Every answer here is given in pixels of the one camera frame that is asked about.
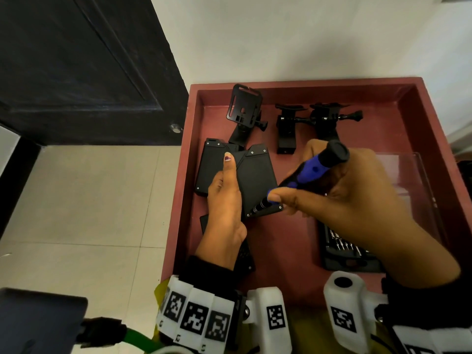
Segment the person's right hand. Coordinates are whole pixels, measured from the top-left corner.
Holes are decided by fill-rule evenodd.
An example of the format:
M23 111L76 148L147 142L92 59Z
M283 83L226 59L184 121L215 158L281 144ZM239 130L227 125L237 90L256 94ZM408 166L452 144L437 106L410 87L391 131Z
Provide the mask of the person's right hand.
M301 160L319 154L326 144L310 140ZM375 153L362 148L349 151L349 161L330 170L334 186L327 196L281 187L268 199L285 204L289 214L299 210L315 217L340 237L374 253L402 285L421 288L455 279L459 265L411 218ZM431 271L430 266L438 268Z

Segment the black cuff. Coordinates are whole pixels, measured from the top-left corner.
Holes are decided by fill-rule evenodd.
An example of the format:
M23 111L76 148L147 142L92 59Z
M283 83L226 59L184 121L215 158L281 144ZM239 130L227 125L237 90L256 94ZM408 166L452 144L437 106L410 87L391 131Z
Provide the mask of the black cuff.
M200 260L197 256L188 258L179 280L218 297L236 300L234 272Z
M399 285L388 274L382 290L388 296L384 323L422 329L472 326L471 276L462 273L448 284L413 289Z

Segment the red tray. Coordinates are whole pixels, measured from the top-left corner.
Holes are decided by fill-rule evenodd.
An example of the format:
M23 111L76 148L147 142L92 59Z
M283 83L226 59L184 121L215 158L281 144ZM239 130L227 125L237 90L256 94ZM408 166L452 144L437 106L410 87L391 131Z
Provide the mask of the red tray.
M262 120L268 121L265 132L254 129L248 146L261 142L268 146L277 181L297 164L304 144L316 134L312 127L298 124L295 154L276 154L280 110L275 103L351 104L344 111L362 109L364 119L338 122L339 137L348 147L420 153L445 228L442 242L463 267L472 268L472 203L421 78L245 84L262 93ZM194 194L193 186L204 140L227 141L235 128L226 119L233 85L194 84L190 88L162 278L179 273L202 238L199 217L208 213L207 200ZM309 110L297 115L308 116ZM257 270L240 289L277 286L286 303L324 305L322 290L330 272L320 266L315 220L277 213L253 219L246 226ZM361 276L369 290L381 290L381 274Z

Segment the transparent plastic lid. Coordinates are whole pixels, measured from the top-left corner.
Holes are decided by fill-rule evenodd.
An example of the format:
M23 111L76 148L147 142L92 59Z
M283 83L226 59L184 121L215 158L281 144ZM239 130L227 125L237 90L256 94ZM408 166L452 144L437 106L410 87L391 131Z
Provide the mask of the transparent plastic lid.
M444 230L420 154L377 153L377 158L416 223L442 243Z

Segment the green cable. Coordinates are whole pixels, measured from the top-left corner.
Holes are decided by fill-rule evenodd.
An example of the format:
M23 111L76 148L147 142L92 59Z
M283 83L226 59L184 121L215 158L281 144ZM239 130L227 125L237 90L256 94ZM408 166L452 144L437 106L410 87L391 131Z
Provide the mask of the green cable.
M134 345L136 348L141 349L142 351L148 354L164 347L161 342L154 342L153 340L149 339L140 332L137 332L130 328L127 329L123 341L125 343Z

